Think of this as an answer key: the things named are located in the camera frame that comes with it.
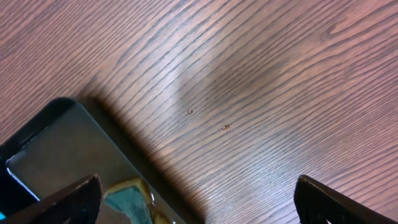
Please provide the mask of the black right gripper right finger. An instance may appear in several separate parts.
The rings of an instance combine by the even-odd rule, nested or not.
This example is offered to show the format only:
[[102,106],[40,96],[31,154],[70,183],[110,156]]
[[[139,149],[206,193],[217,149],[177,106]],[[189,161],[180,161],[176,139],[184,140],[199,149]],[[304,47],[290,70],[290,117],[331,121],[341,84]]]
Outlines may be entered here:
[[397,224],[307,175],[298,177],[294,204],[301,224]]

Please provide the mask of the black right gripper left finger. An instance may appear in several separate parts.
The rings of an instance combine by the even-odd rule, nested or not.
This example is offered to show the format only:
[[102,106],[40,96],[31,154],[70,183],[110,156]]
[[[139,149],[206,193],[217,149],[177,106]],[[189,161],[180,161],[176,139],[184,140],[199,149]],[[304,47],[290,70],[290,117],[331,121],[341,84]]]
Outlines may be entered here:
[[99,175],[88,175],[6,217],[1,224],[95,224],[102,199]]

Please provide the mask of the green yellow sponge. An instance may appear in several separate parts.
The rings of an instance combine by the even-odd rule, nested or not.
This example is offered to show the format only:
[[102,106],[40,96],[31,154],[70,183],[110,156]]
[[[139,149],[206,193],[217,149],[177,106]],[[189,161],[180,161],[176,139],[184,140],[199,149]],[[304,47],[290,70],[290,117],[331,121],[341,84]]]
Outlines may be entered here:
[[113,210],[127,215],[132,224],[174,223],[156,209],[153,194],[140,177],[112,185],[104,193],[104,201]]

